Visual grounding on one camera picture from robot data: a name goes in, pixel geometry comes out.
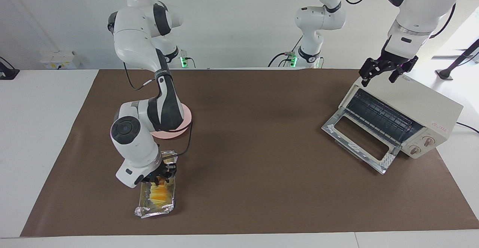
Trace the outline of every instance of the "brown tabletop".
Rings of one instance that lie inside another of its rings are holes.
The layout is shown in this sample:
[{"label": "brown tabletop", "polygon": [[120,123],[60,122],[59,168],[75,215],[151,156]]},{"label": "brown tabletop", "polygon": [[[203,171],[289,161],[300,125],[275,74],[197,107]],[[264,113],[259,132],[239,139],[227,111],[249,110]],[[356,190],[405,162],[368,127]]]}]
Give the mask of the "brown tabletop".
[{"label": "brown tabletop", "polygon": [[[130,72],[136,86],[151,76]],[[136,92],[124,71],[102,70],[21,236],[479,228],[437,151],[420,159],[401,153],[380,175],[320,129],[358,77],[356,70],[173,76],[195,120],[190,150],[178,160],[173,212],[134,216],[139,187],[115,178],[123,158],[109,137],[120,105],[156,96],[156,86]],[[183,151],[187,134],[157,142],[162,150]]]}]

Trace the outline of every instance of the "wire rack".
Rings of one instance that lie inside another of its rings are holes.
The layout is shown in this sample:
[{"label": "wire rack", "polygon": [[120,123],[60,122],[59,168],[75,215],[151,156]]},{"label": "wire rack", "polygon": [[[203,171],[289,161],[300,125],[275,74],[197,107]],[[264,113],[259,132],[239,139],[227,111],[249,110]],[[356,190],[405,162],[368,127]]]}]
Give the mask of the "wire rack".
[{"label": "wire rack", "polygon": [[394,145],[402,144],[423,127],[363,89],[358,89],[346,113]]}]

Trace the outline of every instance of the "table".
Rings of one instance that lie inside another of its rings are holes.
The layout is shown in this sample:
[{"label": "table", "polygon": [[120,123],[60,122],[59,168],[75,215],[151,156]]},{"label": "table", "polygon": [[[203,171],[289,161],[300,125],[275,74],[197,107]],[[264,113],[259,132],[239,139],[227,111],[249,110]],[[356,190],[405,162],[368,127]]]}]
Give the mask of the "table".
[{"label": "table", "polygon": [[[462,231],[422,231],[422,232],[384,232],[384,233],[318,233],[318,234],[278,234],[278,235],[208,235],[208,236],[81,236],[58,238],[17,239],[43,183],[55,163],[70,128],[82,106],[83,101],[96,76],[96,70],[79,71],[22,71],[15,81],[1,82],[0,93],[8,94],[2,98],[0,113],[0,133],[2,143],[7,147],[0,150],[0,244],[5,246],[86,246],[87,244],[109,243],[109,246],[128,246],[128,243],[174,242],[177,247],[195,244],[199,247],[229,245],[249,246],[302,246],[317,247],[375,247],[388,245],[418,245],[427,243],[431,247],[452,246],[461,240],[472,247],[479,243],[479,230]],[[458,77],[452,82],[436,82],[431,70],[415,70],[409,74],[416,80],[462,103],[465,108],[460,122],[479,127],[479,115],[468,102],[470,93],[464,92],[464,86],[472,77]],[[463,127],[455,127],[446,143],[438,147],[446,165],[467,199],[472,210],[479,214],[479,192],[475,184],[479,181],[477,171],[479,145],[474,144],[477,134]]]}]

